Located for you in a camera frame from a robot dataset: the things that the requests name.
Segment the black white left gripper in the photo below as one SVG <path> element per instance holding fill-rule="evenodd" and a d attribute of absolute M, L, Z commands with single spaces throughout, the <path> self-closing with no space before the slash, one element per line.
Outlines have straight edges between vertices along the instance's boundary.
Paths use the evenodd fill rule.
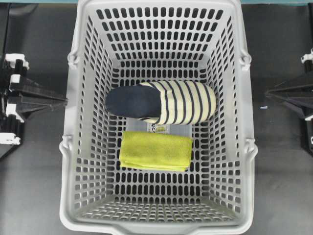
<path fill-rule="evenodd" d="M 21 77 L 29 63 L 24 54 L 7 53 L 0 58 L 0 157 L 3 159 L 22 144 L 24 122 L 38 111 L 62 108 L 67 105 L 64 95 Z M 17 112 L 19 93 L 10 90 L 11 83 L 19 83 L 22 93 L 37 97 L 21 98 L 21 115 Z"/>

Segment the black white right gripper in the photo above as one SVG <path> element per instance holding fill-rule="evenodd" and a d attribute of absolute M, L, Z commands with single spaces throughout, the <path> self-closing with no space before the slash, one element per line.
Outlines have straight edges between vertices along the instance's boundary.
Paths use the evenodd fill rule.
<path fill-rule="evenodd" d="M 298 113 L 305 120 L 306 149 L 313 155 L 313 49 L 301 57 L 305 73 L 286 80 L 266 92 L 273 99 Z"/>

